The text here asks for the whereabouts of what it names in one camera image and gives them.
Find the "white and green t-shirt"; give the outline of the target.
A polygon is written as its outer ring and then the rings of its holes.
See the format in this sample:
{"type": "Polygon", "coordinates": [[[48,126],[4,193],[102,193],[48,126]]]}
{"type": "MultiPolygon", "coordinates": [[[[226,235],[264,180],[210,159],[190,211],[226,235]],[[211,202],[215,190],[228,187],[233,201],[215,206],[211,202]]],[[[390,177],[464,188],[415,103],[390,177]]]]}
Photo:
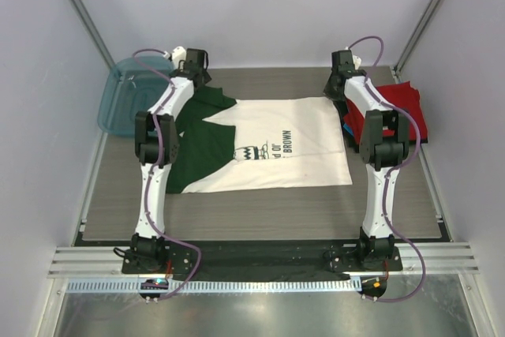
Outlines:
{"type": "Polygon", "coordinates": [[[168,193],[352,185],[339,114],[325,97],[232,99],[199,90],[176,118],[168,193]]]}

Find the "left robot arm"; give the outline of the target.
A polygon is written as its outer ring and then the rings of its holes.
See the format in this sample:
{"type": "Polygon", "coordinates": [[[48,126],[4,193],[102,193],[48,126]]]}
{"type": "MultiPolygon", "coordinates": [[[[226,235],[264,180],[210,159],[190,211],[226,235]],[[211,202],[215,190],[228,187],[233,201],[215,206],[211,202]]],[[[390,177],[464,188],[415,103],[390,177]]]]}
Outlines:
{"type": "Polygon", "coordinates": [[[139,219],[125,255],[127,264],[158,273],[169,261],[167,242],[191,249],[196,252],[196,259],[201,259],[198,247],[165,235],[164,203],[167,179],[179,149],[176,120],[195,91],[211,80],[209,57],[202,49],[176,47],[171,52],[140,49],[132,54],[132,59],[167,82],[166,90],[154,105],[135,117],[134,150],[140,162],[142,190],[139,219]],[[174,65],[174,70],[164,74],[142,62],[137,55],[146,52],[161,54],[174,65]]]}

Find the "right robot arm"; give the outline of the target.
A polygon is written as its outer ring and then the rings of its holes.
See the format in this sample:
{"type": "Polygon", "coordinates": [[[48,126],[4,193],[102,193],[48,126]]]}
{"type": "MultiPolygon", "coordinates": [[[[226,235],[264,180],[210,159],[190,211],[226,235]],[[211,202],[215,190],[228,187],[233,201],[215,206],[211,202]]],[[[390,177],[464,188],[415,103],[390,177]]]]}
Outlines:
{"type": "Polygon", "coordinates": [[[364,117],[359,154],[368,178],[365,218],[353,253],[357,264],[373,270],[394,256],[392,228],[395,182],[398,167],[408,158],[410,120],[396,110],[358,69],[350,50],[331,53],[331,74],[324,94],[343,116],[354,105],[364,117]]]}

